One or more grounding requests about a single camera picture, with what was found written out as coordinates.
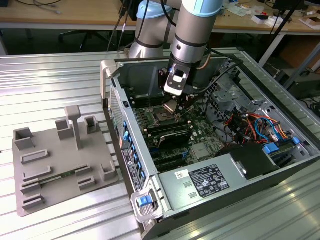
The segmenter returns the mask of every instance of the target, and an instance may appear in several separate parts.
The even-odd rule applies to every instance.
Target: wooden desk
[[[269,6],[253,0],[248,3],[253,6],[264,6],[265,12],[272,15],[274,10]],[[21,4],[15,0],[9,2],[8,7],[0,8],[0,29],[66,29],[66,30],[113,30],[119,18],[121,7],[120,0],[62,0],[57,3],[57,10],[62,14],[40,9],[36,6]],[[261,65],[268,60],[270,55],[279,45],[285,35],[319,35],[315,31],[299,21],[298,16],[293,17],[291,23],[287,23],[282,32],[270,46],[265,56],[260,61]],[[123,19],[118,30],[122,29]],[[134,31],[136,22],[129,19],[126,30]],[[213,33],[238,33],[238,34],[269,34],[271,27],[265,24],[256,24],[251,16],[237,16],[229,11],[218,16],[214,24]]]

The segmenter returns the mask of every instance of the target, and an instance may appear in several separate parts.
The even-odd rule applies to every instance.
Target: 3d printed holder
[[[94,116],[77,105],[64,109],[56,128],[16,129],[12,140],[17,213],[23,217],[119,180],[113,158]]]

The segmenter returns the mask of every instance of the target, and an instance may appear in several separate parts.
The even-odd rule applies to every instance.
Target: power supply label
[[[216,164],[191,171],[189,176],[202,198],[230,188]]]

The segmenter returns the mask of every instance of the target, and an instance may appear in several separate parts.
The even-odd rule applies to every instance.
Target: motherboard
[[[162,105],[133,112],[161,173],[213,158],[225,146],[196,104],[178,115]]]

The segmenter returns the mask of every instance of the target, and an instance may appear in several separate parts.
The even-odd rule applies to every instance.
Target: metal workbench
[[[259,71],[245,53],[229,48]],[[64,107],[77,104],[83,117],[95,115],[115,153],[100,97],[100,62],[114,53],[76,53],[0,58],[0,239],[141,239],[123,179],[25,217],[16,213],[13,130],[55,127]],[[268,86],[281,99],[281,87]],[[319,122],[291,99],[281,100],[317,137]],[[115,154],[113,160],[119,166]],[[160,239],[320,239],[320,162],[269,190],[176,229]]]

